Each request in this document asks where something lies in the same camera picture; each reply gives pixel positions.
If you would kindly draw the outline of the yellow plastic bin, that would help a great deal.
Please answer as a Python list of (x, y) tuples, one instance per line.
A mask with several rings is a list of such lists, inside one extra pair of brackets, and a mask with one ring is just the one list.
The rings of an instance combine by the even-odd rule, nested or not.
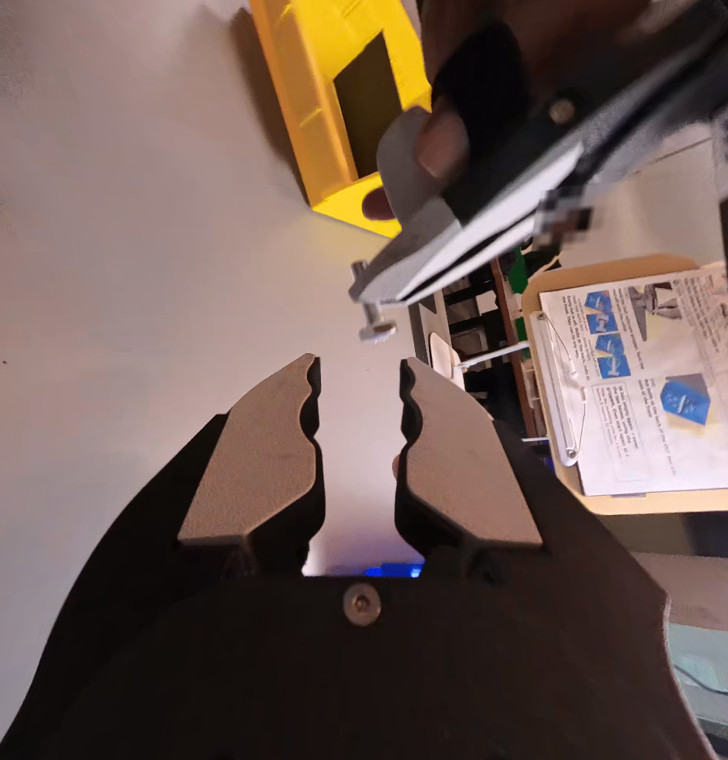
[(398, 1), (251, 1), (305, 194), (313, 211), (392, 239), (369, 220), (382, 186), (380, 139), (413, 107), (430, 109), (422, 45)]

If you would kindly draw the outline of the silver metal bolt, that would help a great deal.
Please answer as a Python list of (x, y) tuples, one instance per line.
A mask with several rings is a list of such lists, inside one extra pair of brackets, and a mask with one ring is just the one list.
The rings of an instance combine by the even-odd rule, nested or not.
[[(356, 284), (368, 267), (364, 260), (354, 261), (350, 266), (352, 283)], [(376, 303), (359, 303), (365, 323), (359, 330), (359, 340), (365, 345), (381, 344), (397, 334), (397, 323), (386, 318), (382, 309)]]

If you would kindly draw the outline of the person's left hand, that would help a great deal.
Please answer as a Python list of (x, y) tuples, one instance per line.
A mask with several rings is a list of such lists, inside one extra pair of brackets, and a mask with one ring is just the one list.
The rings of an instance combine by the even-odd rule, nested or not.
[[(566, 124), (575, 106), (555, 95), (559, 81), (587, 51), (606, 43), (631, 44), (656, 33), (695, 2), (646, 1), (426, 1), (416, 2), (426, 76), (431, 85), (456, 51), (476, 33), (501, 22), (517, 41), (531, 104), (546, 103), (549, 119)], [(435, 95), (431, 115), (416, 138), (416, 163), (439, 182), (468, 164), (470, 136), (450, 98)], [(362, 203), (365, 217), (392, 220), (384, 188)]]

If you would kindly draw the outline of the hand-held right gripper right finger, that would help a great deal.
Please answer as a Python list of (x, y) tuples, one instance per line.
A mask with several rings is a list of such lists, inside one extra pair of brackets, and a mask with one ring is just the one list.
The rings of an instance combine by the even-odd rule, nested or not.
[(441, 546), (543, 546), (494, 419), (419, 359), (399, 366), (405, 445), (394, 506), (399, 535), (420, 554)]

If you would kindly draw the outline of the green board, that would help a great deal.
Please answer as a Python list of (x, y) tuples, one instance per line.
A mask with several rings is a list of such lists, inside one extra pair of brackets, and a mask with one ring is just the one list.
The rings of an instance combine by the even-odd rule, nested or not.
[(548, 245), (534, 249), (532, 244), (526, 248), (517, 247), (512, 252), (513, 258), (504, 265), (504, 276), (508, 281), (514, 298), (515, 318), (514, 327), (519, 340), (527, 340), (527, 329), (522, 315), (522, 295), (529, 286), (530, 280), (540, 272), (561, 267), (559, 257), (561, 247)]

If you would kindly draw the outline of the pale green sheet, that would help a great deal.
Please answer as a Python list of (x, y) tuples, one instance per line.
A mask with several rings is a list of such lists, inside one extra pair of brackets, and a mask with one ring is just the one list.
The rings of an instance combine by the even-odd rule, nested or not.
[(675, 678), (715, 752), (728, 758), (728, 632), (667, 625)]

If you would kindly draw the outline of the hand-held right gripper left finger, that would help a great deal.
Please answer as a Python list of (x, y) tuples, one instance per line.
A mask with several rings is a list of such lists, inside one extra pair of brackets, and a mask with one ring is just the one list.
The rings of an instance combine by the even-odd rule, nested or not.
[(226, 547), (244, 575), (301, 575), (325, 520), (321, 360), (305, 353), (234, 404), (178, 541)]

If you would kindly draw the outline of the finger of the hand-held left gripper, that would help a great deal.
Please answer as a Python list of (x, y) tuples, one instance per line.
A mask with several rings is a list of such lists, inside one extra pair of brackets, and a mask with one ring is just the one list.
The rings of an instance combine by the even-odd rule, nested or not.
[(407, 306), (411, 306), (426, 296), (442, 290), (493, 259), (520, 247), (525, 240), (532, 237), (535, 226), (536, 222), (534, 219), (523, 218), (519, 223), (507, 230), (474, 245), (456, 261), (451, 262), (445, 268), (420, 283), (411, 292), (407, 293)]
[(467, 222), (459, 220), (444, 198), (428, 200), (364, 272), (355, 276), (351, 300), (408, 303), (412, 293), (420, 293), (428, 280), (453, 270), (477, 245), (490, 253), (518, 245), (532, 234), (540, 201), (572, 172), (583, 152), (581, 142), (554, 150)]

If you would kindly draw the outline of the white oval pad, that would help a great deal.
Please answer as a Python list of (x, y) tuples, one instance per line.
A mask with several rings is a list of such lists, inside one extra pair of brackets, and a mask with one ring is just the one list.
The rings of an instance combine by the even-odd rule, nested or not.
[(454, 348), (436, 332), (428, 336), (430, 365), (436, 373), (465, 391), (464, 373), (461, 359)]

